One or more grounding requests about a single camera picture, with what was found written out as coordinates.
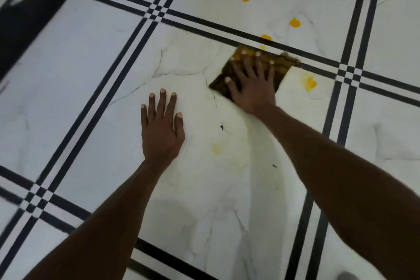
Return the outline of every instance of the hand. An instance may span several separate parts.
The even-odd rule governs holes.
[[[232,99],[237,106],[246,113],[256,116],[260,108],[267,105],[276,105],[276,98],[274,96],[274,69],[272,66],[270,67],[266,80],[260,52],[255,54],[256,74],[252,68],[252,59],[247,55],[246,51],[242,52],[242,60],[247,75],[245,75],[239,61],[236,61],[233,57],[231,57],[230,60],[234,71],[241,82],[242,89],[239,92],[235,82],[229,77],[225,78],[225,82],[228,85],[229,91],[232,94]]]
[[[142,138],[145,160],[162,159],[172,161],[178,156],[185,140],[182,113],[173,113],[176,104],[176,93],[173,92],[165,112],[166,90],[160,89],[160,99],[155,111],[155,94],[150,93],[149,111],[142,104]]]

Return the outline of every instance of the person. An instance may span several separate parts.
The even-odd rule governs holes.
[[[241,91],[225,81],[234,103],[258,118],[283,146],[296,172],[341,239],[388,280],[420,279],[420,198],[407,186],[276,106],[274,70],[244,56],[231,58]],[[51,251],[26,280],[121,279],[159,177],[185,140],[174,118],[176,93],[142,104],[144,161],[79,228]]]

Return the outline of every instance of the tiled floor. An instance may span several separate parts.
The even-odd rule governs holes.
[[[0,278],[22,279],[131,175],[140,104],[165,87],[187,138],[125,279],[383,279],[207,84],[239,43],[290,52],[279,106],[420,193],[416,1],[67,0],[0,83]]]

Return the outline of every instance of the checkered pattern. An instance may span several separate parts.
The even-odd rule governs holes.
[[[154,3],[150,5],[149,9],[146,11],[144,17],[160,22],[165,16],[166,12],[168,11],[168,8],[155,5]]]
[[[355,87],[359,87],[360,76],[362,75],[362,70],[354,68],[352,66],[340,64],[339,70],[336,75],[336,80],[347,83]]]
[[[35,218],[39,218],[52,196],[52,192],[34,184],[20,204],[20,208],[27,211]]]

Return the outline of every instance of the forearm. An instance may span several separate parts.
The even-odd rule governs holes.
[[[146,205],[166,161],[143,162],[77,230],[25,278],[121,279]]]
[[[262,108],[257,116],[349,246],[389,279],[418,272],[420,200],[409,188],[278,107]]]

